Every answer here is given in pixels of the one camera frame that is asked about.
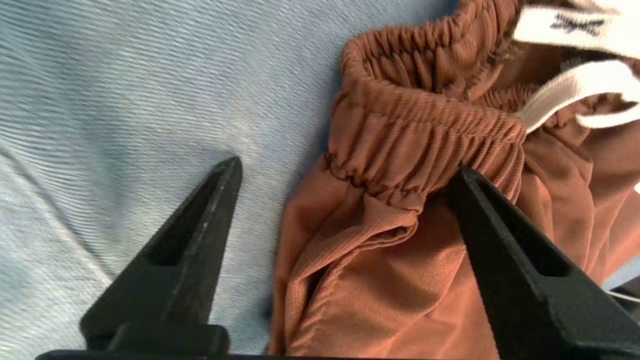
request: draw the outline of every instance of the drawstring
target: drawstring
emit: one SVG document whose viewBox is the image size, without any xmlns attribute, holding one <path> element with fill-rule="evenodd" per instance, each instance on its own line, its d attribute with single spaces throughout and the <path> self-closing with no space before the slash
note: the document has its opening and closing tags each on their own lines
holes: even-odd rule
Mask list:
<svg viewBox="0 0 640 360">
<path fill-rule="evenodd" d="M 574 3 L 594 7 L 576 10 L 542 5 L 524 6 L 513 39 L 640 58 L 640 42 L 633 38 L 640 33 L 640 21 L 635 16 L 639 13 L 637 5 L 626 5 L 619 10 L 612 10 L 611 7 L 601 10 L 610 1 L 574 0 Z"/>
<path fill-rule="evenodd" d="M 624 101 L 640 102 L 640 82 L 619 60 L 593 61 L 556 76 L 542 86 L 517 115 L 530 133 L 544 124 L 556 111 L 595 94 L 619 93 Z M 640 119 L 640 104 L 618 113 L 577 115 L 579 124 L 600 128 L 626 124 Z"/>
<path fill-rule="evenodd" d="M 584 10 L 526 6 L 514 39 L 538 44 L 594 49 L 640 58 L 640 42 L 629 39 L 639 33 L 639 1 L 572 0 Z M 605 115 L 577 115 L 579 124 L 612 127 L 640 119 L 640 81 L 619 60 L 592 61 L 559 74 L 542 86 L 518 112 L 530 133 L 566 105 L 596 94 L 621 94 L 631 108 Z"/>
</svg>

